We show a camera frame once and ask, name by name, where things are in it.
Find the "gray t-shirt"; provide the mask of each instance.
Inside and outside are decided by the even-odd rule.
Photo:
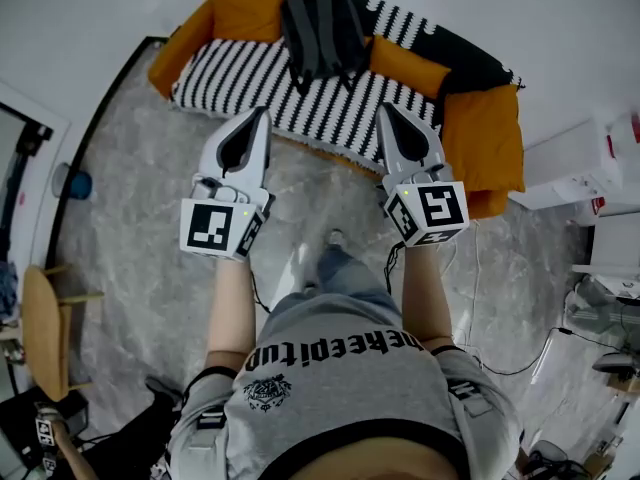
[[[500,479],[521,432],[474,358],[429,353],[398,314],[338,294],[272,315],[237,376],[209,368],[185,396],[169,443],[174,480],[282,480],[372,437],[428,446],[461,480]]]

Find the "gray backpack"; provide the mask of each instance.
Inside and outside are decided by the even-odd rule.
[[[285,0],[282,31],[289,49],[289,72],[304,96],[316,79],[340,77],[348,91],[369,65],[371,45],[351,0]],[[355,72],[350,78],[347,73]]]

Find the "graphic logo on shirt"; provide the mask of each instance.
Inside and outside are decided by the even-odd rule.
[[[279,374],[263,380],[254,380],[244,388],[244,397],[252,409],[267,412],[272,407],[280,407],[289,397],[291,384]]]

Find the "cube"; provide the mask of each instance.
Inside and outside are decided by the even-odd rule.
[[[407,247],[448,242],[469,227],[461,181],[396,185],[384,209]]]
[[[266,218],[255,204],[183,199],[180,249],[244,261]]]

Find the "blue object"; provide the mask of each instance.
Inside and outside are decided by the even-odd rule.
[[[13,263],[0,261],[0,320],[9,318],[16,305],[18,276]]]
[[[93,181],[91,176],[84,171],[78,171],[71,181],[69,197],[71,199],[87,199],[91,195]]]

